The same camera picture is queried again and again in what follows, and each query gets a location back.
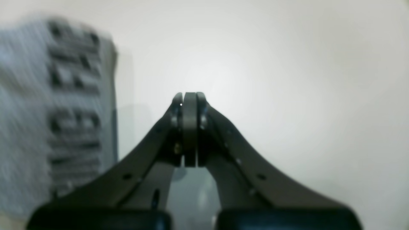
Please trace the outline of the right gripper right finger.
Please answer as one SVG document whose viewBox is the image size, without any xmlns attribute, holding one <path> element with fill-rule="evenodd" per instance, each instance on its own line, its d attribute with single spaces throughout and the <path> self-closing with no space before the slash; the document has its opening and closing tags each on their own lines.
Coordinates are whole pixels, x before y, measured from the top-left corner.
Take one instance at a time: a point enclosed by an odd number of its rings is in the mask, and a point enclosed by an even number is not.
<svg viewBox="0 0 409 230">
<path fill-rule="evenodd" d="M 354 211 L 262 157 L 232 122 L 197 93 L 197 160 L 216 181 L 217 230 L 361 230 Z"/>
</svg>

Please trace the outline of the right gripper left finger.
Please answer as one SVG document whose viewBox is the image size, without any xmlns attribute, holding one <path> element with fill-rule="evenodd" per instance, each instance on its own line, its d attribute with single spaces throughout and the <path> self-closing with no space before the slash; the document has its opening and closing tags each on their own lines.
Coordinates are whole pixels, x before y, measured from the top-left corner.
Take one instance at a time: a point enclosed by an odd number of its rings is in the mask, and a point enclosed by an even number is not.
<svg viewBox="0 0 409 230">
<path fill-rule="evenodd" d="M 163 117 L 116 166 L 40 207 L 28 230 L 170 230 L 161 189 L 176 166 L 197 163 L 196 93 L 177 93 Z"/>
</svg>

